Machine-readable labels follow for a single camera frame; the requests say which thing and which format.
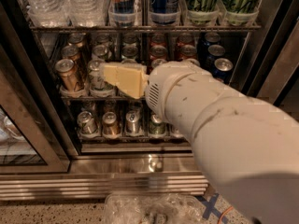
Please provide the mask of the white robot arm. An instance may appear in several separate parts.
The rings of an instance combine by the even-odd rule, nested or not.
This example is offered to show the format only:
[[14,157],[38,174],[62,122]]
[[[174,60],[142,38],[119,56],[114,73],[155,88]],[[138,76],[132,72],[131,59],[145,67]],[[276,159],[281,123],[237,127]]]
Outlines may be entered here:
[[299,124],[190,63],[145,74],[103,63],[100,75],[179,130],[212,187],[253,224],[299,224]]

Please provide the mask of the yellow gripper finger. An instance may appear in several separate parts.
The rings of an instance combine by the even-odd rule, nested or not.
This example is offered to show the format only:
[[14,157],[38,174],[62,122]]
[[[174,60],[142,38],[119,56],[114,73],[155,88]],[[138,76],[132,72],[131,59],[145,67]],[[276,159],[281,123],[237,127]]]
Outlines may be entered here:
[[100,76],[126,95],[139,99],[148,85],[147,67],[140,63],[102,63]]

